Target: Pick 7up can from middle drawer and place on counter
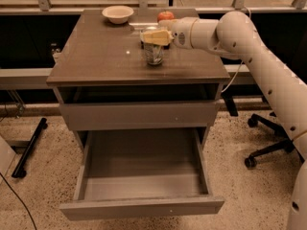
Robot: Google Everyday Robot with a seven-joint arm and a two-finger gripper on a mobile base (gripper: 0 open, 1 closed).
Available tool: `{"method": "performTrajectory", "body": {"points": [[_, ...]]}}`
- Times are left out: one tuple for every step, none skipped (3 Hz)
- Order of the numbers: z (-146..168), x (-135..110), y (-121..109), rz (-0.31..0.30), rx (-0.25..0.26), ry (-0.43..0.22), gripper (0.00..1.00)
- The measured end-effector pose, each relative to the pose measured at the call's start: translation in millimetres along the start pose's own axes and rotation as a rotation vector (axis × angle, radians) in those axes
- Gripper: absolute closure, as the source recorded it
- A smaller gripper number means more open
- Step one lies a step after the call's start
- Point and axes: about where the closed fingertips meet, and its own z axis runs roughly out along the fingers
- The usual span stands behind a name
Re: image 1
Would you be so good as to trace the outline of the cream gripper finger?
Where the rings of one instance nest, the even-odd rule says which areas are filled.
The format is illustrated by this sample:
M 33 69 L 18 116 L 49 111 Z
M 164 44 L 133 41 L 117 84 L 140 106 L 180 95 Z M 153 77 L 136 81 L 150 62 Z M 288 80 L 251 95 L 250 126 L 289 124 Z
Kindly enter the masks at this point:
M 173 40 L 171 33 L 165 29 L 142 32 L 140 38 L 144 43 L 160 46 L 167 46 Z
M 160 20 L 158 22 L 158 25 L 162 28 L 166 28 L 167 30 L 171 30 L 173 25 L 176 23 L 177 21 L 175 19 L 171 19 L 171 20 Z

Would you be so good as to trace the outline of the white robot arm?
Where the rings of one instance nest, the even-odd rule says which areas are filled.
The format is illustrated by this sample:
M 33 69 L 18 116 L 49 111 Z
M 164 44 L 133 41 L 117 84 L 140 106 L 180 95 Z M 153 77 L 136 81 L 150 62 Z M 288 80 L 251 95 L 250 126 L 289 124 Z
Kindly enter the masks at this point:
M 307 230 L 307 85 L 264 44 L 250 18 L 230 11 L 219 20 L 184 17 L 161 20 L 140 35 L 145 43 L 199 49 L 241 60 L 304 159 L 295 180 L 287 230 Z

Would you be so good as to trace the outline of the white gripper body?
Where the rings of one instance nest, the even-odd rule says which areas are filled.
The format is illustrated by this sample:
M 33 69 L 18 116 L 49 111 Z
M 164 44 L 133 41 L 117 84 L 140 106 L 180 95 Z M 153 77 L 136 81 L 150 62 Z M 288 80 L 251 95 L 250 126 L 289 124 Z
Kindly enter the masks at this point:
M 178 48 L 192 49 L 192 28 L 197 21 L 197 17 L 184 17 L 173 24 L 171 32 Z

